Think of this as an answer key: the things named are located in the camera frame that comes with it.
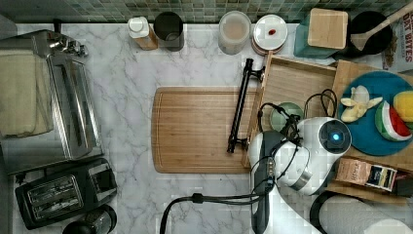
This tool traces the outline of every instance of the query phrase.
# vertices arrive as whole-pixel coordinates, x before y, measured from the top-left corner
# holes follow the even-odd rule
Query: toaster knob
[[[88,48],[85,45],[80,46],[80,51],[78,53],[80,57],[86,57],[89,55]]]
[[[64,36],[59,36],[52,40],[50,47],[52,49],[58,50],[58,51],[66,51],[67,48],[69,47],[69,41],[67,37]]]

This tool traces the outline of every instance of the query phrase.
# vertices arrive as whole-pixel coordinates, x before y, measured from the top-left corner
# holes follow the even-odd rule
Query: white container
[[[142,48],[150,51],[158,49],[158,39],[144,17],[132,18],[128,21],[131,38]]]
[[[285,21],[276,15],[261,18],[254,27],[252,49],[265,56],[269,51],[278,52],[288,35]]]
[[[251,29],[251,20],[246,14],[233,11],[225,14],[219,21],[218,46],[227,55],[239,53]]]

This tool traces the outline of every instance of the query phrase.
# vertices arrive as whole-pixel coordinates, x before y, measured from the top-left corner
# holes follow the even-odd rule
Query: blue plate
[[[361,75],[344,91],[342,98],[349,98],[352,95],[352,87],[364,86],[370,99],[383,97],[391,106],[393,106],[393,98],[400,92],[412,90],[412,87],[402,78],[385,71],[373,71]],[[372,156],[386,156],[394,154],[406,147],[413,138],[405,141],[390,141],[382,137],[376,129],[374,118],[377,107],[380,104],[370,108],[363,117],[348,123],[350,133],[352,134],[352,145],[359,151]],[[342,103],[338,106],[338,116],[341,119],[344,106]]]

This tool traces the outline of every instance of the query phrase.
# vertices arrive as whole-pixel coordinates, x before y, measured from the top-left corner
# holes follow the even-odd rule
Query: spatula
[[[365,43],[368,41],[368,39],[372,35],[376,34],[380,30],[382,30],[383,28],[387,27],[388,25],[390,25],[394,21],[400,19],[401,17],[403,17],[404,15],[406,15],[407,13],[412,12],[412,11],[413,11],[413,2],[407,4],[406,6],[404,6],[403,8],[398,10],[397,12],[393,13],[391,16],[389,16],[386,20],[381,22],[379,25],[375,26],[373,29],[371,29],[367,32],[364,32],[364,33],[352,34],[350,36],[350,40],[352,41],[353,45],[355,45],[355,47],[358,50],[362,51],[365,47]]]

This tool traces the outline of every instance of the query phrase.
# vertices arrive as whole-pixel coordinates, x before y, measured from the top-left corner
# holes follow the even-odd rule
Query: tile backsplash
[[[62,0],[77,14],[71,21],[126,22],[133,17],[153,21],[161,12],[179,14],[184,22],[219,22],[230,11],[246,13],[251,21],[276,14],[287,22],[298,22],[314,7],[347,11],[354,16],[363,11],[388,15],[410,0]]]

